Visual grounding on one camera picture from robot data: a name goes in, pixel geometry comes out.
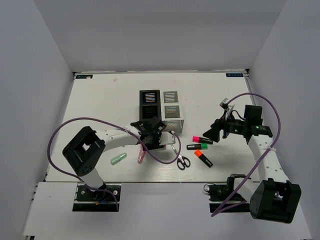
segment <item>blue label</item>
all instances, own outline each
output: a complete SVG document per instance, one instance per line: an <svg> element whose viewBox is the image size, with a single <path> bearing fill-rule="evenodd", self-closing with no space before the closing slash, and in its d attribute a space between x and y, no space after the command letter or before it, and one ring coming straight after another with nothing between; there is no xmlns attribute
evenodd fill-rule
<svg viewBox="0 0 320 240"><path fill-rule="evenodd" d="M92 79L93 75L77 75L75 79Z"/></svg>
<svg viewBox="0 0 320 240"><path fill-rule="evenodd" d="M244 75L242 73L226 73L227 78L243 78Z"/></svg>

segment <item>black scissor handle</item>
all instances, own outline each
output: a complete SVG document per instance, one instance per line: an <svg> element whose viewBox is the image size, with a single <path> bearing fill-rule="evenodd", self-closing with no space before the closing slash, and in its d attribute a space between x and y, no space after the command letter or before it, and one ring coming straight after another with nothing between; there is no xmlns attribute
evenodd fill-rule
<svg viewBox="0 0 320 240"><path fill-rule="evenodd" d="M191 162L190 162L189 158L183 156L182 159L183 159L183 161L184 161L184 166L185 166L186 168L189 168L190 165L191 165Z"/></svg>
<svg viewBox="0 0 320 240"><path fill-rule="evenodd" d="M178 161L176 161L176 165L178 166L178 169L180 170L185 170L186 166L182 163L182 161L180 159L178 159Z"/></svg>

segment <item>scissors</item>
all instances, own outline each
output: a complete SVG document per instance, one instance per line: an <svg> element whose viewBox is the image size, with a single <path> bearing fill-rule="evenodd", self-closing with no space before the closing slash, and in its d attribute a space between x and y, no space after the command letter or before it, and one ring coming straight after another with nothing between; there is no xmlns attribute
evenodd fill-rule
<svg viewBox="0 0 320 240"><path fill-rule="evenodd" d="M175 154L178 155L177 149L173 145L171 145L171 147L172 147L173 151L175 152ZM179 155L179 157L176 161L176 164L177 164L178 168L182 171L185 170L186 168L189 168L191 165L190 160L187 157L181 156L181 155Z"/></svg>

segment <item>pink highlighter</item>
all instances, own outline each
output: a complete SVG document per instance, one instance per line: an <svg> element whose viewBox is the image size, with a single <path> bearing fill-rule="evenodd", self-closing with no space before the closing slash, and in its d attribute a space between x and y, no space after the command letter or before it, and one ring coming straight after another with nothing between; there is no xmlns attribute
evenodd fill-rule
<svg viewBox="0 0 320 240"><path fill-rule="evenodd" d="M214 144L214 141L200 136L193 136L192 142L200 144Z"/></svg>
<svg viewBox="0 0 320 240"><path fill-rule="evenodd" d="M144 147L141 146L139 156L138 156L138 164L142 164L142 161L144 160L146 155L146 151L144 150Z"/></svg>

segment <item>white wall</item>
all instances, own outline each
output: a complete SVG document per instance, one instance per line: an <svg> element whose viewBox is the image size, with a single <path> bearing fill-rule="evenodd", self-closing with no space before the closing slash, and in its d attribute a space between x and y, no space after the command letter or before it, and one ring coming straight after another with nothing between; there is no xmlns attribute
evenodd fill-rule
<svg viewBox="0 0 320 240"><path fill-rule="evenodd" d="M20 238L72 72L32 0L0 2L0 233Z"/></svg>
<svg viewBox="0 0 320 240"><path fill-rule="evenodd" d="M71 70L250 68L285 0L34 0Z"/></svg>
<svg viewBox="0 0 320 240"><path fill-rule="evenodd" d="M288 177L302 189L300 203L314 240L320 239L319 68L320 1L288 0L250 78L253 91L278 109L282 131L277 153ZM276 133L275 114L264 106L266 122Z"/></svg>

